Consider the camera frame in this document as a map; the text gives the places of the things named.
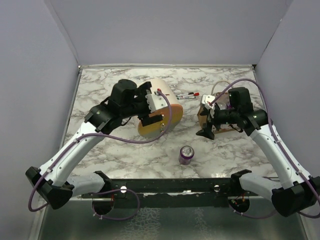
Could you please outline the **purple can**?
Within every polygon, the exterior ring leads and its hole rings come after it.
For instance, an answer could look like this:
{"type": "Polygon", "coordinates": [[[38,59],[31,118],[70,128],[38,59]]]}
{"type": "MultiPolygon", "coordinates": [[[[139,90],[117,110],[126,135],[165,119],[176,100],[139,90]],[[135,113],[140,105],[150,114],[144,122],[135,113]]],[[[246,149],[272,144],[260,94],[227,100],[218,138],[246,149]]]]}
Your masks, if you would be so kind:
{"type": "Polygon", "coordinates": [[[218,110],[226,110],[228,106],[224,102],[218,102],[218,103],[215,103],[215,108],[218,110]]]}
{"type": "Polygon", "coordinates": [[[194,149],[189,145],[185,145],[179,151],[178,161],[181,165],[189,165],[194,155],[194,149]]]}

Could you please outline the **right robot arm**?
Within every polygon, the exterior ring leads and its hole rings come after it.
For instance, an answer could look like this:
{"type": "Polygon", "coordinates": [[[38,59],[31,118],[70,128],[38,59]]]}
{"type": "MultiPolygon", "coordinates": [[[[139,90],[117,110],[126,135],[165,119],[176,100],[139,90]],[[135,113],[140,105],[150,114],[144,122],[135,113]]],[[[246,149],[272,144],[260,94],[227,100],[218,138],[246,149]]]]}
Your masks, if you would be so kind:
{"type": "Polygon", "coordinates": [[[278,176],[275,182],[247,169],[236,172],[231,175],[229,184],[234,195],[255,193],[272,202],[283,217],[316,203],[320,196],[320,178],[311,176],[281,142],[267,112],[254,109],[247,88],[231,88],[224,108],[220,107],[217,96],[208,94],[201,97],[200,106],[200,114],[206,116],[206,123],[196,133],[198,136],[213,140],[213,129],[219,130],[222,125],[236,125],[260,147],[278,176]]]}

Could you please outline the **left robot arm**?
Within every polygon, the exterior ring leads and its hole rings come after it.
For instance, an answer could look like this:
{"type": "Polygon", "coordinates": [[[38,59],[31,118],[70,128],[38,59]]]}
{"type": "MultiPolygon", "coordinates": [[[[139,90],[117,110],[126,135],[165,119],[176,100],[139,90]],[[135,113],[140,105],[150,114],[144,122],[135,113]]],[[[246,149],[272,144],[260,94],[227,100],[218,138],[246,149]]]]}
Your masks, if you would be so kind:
{"type": "Polygon", "coordinates": [[[93,106],[73,137],[46,163],[40,167],[30,167],[25,175],[33,186],[28,209],[33,208],[35,193],[53,209],[59,209],[72,197],[97,194],[106,197],[112,189],[111,181],[101,172],[71,177],[79,162],[103,139],[109,138],[126,142],[124,138],[112,136],[113,130],[124,126],[123,120],[138,117],[144,125],[163,119],[161,114],[151,116],[157,110],[169,107],[168,98],[160,90],[153,91],[151,82],[140,86],[128,79],[119,80],[112,88],[110,96],[93,106]]]}

